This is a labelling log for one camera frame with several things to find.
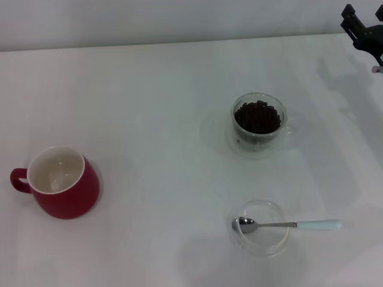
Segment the metal spoon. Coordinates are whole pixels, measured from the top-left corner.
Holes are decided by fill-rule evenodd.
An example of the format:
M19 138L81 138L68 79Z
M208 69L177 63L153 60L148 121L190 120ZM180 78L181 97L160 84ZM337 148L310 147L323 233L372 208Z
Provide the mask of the metal spoon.
M342 223L336 219L258 224L248 217L236 217L233 219L232 226L234 226L237 221L244 234L252 233L256 231L258 227L296 227L298 229L312 230L335 230L342 228Z

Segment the white table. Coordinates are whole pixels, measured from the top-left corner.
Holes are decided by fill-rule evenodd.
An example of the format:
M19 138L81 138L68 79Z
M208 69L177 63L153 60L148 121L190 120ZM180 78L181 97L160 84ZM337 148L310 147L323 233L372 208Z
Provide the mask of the white table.
M383 76L346 35L0 53L0 285L371 287L382 285ZM281 99L284 151L251 161L223 140L234 100ZM44 213L9 182L50 145L98 166L87 215ZM291 232L257 259L230 211L268 199L335 232Z

